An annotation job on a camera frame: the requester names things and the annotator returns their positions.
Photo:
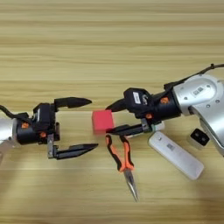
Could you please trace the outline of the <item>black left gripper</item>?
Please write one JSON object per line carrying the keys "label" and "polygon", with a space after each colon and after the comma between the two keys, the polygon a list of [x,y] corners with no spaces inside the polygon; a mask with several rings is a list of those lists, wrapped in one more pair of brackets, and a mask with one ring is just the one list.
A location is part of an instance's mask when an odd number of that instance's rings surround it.
{"label": "black left gripper", "polygon": [[[79,108],[91,103],[91,100],[79,97],[66,97],[54,100],[56,109],[64,107],[69,109]],[[47,156],[49,159],[77,158],[98,146],[97,143],[86,143],[72,145],[67,150],[59,150],[59,146],[54,144],[54,140],[60,140],[59,124],[55,122],[54,118],[29,119],[28,122],[17,119],[17,141],[22,145],[47,144]]]}

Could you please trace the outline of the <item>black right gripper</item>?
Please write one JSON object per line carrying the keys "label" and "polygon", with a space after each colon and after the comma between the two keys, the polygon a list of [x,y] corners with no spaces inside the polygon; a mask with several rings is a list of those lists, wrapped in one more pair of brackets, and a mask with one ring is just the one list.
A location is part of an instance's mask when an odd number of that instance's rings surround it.
{"label": "black right gripper", "polygon": [[[146,90],[135,92],[135,106],[137,111],[135,117],[141,120],[141,124],[121,125],[107,130],[107,133],[118,136],[131,136],[152,131],[152,125],[159,124],[164,120],[172,119],[181,115],[180,109],[174,100],[172,93],[165,96],[162,93],[150,94]],[[107,106],[112,112],[119,112],[126,109],[124,99],[117,100]]]}

